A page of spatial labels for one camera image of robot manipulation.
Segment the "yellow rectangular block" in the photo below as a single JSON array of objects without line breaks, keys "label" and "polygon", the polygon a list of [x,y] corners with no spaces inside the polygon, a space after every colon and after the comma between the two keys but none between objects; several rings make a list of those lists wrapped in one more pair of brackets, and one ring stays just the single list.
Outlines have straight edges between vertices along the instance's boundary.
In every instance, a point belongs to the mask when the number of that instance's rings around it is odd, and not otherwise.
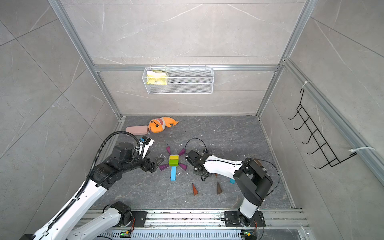
[{"label": "yellow rectangular block", "polygon": [[179,156],[178,155],[171,155],[171,156],[169,156],[169,160],[170,161],[178,161],[179,160]]}]

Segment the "green rectangular block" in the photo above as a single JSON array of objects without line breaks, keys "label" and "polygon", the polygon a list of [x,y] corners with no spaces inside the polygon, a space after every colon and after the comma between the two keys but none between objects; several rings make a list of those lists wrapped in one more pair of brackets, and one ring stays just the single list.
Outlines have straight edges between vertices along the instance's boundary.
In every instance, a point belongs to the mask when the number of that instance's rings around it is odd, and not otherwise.
[{"label": "green rectangular block", "polygon": [[177,167],[179,165],[179,160],[178,159],[169,159],[169,165],[171,167]]}]

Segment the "light blue eraser block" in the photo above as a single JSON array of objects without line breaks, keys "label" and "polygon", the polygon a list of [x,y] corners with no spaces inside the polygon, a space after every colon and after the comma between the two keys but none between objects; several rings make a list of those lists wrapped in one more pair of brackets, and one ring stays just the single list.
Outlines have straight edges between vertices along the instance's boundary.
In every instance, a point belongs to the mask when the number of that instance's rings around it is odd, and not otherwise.
[{"label": "light blue eraser block", "polygon": [[170,180],[172,182],[174,182],[176,180],[176,172],[177,172],[177,167],[176,166],[172,166],[171,167],[171,177],[170,177]]}]

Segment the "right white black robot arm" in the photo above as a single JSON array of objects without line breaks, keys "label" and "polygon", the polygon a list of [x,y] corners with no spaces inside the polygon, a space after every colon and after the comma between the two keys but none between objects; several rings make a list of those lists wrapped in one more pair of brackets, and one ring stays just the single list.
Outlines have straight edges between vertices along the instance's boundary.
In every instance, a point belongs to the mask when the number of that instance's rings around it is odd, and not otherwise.
[{"label": "right white black robot arm", "polygon": [[265,227],[264,215],[259,207],[281,182],[273,187],[273,179],[262,165],[263,160],[246,158],[243,161],[226,160],[209,154],[189,151],[186,160],[194,167],[194,174],[202,181],[211,175],[221,175],[233,180],[244,196],[237,211],[225,211],[222,221],[227,227]]}]

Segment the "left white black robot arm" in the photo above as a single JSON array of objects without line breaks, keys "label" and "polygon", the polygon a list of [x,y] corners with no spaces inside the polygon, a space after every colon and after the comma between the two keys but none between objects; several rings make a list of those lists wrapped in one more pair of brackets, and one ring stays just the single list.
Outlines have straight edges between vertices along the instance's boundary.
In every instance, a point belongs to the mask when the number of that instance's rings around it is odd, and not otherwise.
[{"label": "left white black robot arm", "polygon": [[86,180],[78,192],[66,205],[43,227],[33,234],[25,234],[23,240],[93,240],[104,231],[115,227],[131,227],[135,225],[135,217],[131,208],[118,201],[108,205],[102,213],[90,222],[77,227],[78,222],[90,207],[112,185],[122,178],[123,173],[134,169],[142,169],[153,173],[157,163],[146,157],[147,151],[154,141],[142,137],[140,147],[129,143],[116,146],[105,163],[92,164]]}]

